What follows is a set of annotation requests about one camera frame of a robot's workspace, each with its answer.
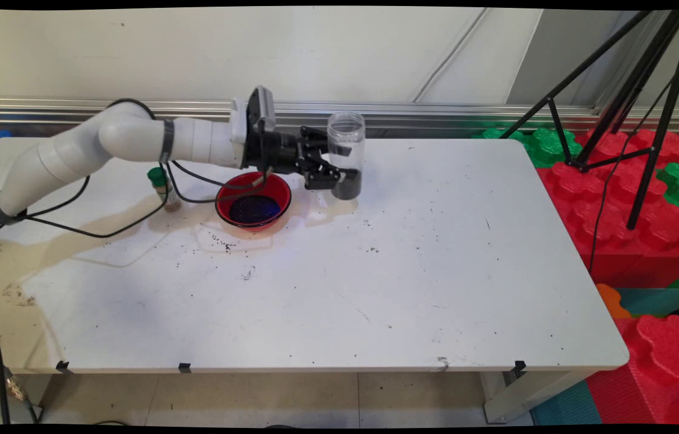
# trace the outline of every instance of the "clear plastic jar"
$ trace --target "clear plastic jar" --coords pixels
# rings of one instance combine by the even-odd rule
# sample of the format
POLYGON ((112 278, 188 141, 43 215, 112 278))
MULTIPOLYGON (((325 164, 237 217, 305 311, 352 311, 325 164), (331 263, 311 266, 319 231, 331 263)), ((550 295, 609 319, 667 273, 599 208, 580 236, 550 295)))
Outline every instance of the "clear plastic jar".
POLYGON ((331 190, 331 194, 339 200, 353 200, 361 194, 365 144, 366 122, 363 116, 341 111, 328 118, 328 162, 348 169, 331 190))
POLYGON ((171 184, 171 181, 163 176, 162 169, 153 168, 146 173, 146 176, 152 181, 152 187, 160 196, 160 201, 165 200, 165 195, 168 194, 168 200, 165 201, 165 206, 163 206, 166 211, 174 212, 181 208, 181 199, 174 192, 174 185, 171 184))

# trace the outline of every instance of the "dark granules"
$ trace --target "dark granules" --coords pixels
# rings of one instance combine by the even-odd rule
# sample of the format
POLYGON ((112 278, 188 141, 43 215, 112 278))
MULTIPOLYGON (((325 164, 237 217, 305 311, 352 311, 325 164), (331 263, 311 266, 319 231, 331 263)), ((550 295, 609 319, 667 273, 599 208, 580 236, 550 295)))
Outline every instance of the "dark granules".
POLYGON ((362 173, 360 171, 348 171, 345 179, 337 182, 331 194, 338 200, 353 200, 361 194, 362 173))
POLYGON ((266 222, 272 219, 281 207, 273 198, 262 195, 243 196, 230 206, 230 219, 243 225, 266 222))

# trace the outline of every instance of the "spilled granules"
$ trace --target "spilled granules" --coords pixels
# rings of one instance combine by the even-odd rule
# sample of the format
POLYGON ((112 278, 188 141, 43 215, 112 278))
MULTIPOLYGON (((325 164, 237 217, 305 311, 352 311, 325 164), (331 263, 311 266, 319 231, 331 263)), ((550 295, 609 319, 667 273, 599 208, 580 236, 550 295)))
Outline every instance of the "spilled granules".
POLYGON ((34 296, 26 297, 23 288, 18 283, 10 283, 2 290, 2 296, 8 299, 8 303, 14 306, 28 307, 36 304, 34 296))

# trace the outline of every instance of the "red bowl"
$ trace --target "red bowl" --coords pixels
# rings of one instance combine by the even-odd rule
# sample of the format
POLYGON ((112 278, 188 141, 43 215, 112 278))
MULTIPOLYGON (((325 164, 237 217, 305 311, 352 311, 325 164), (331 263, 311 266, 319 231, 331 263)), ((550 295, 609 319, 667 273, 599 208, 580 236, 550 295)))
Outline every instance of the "red bowl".
MULTIPOLYGON (((243 173, 243 175, 238 175, 227 181, 229 185, 249 185, 251 182, 256 181, 261 176, 260 171, 251 171, 248 173, 243 173)), ((290 187, 283 178, 277 175, 268 175, 267 184, 265 184, 264 189, 255 192, 254 195, 266 196, 272 198, 281 211, 278 214, 270 217, 270 219, 264 220, 263 222, 256 223, 240 223, 235 222, 230 217, 230 208, 235 200, 224 200, 224 198, 240 195, 243 193, 250 192, 251 190, 258 189, 260 185, 252 187, 252 189, 229 189, 228 187, 221 187, 218 193, 216 193, 216 213, 221 217, 221 220, 227 222, 231 225, 235 225, 238 228, 243 228, 246 231, 260 231, 272 226, 276 220, 278 220, 281 215, 283 215, 290 206, 290 187)))

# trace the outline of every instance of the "table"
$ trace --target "table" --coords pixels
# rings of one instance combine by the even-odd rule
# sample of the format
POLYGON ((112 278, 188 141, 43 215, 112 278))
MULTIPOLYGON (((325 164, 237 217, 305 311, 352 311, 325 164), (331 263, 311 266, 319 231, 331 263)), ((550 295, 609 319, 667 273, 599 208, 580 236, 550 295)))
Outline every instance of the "table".
MULTIPOLYGON (((0 139, 10 162, 41 139, 0 139)), ((113 159, 47 219, 108 233, 158 205, 149 163, 113 159)), ((225 180, 239 171, 187 163, 225 180)), ((213 205, 111 239, 0 231, 0 335, 14 373, 482 371, 490 422, 628 362, 521 143, 367 140, 361 195, 293 190, 262 233, 213 205), (516 361, 525 374, 505 387, 516 361)), ((174 171, 183 194, 216 187, 174 171)), ((81 181, 31 210, 61 203, 81 181)))

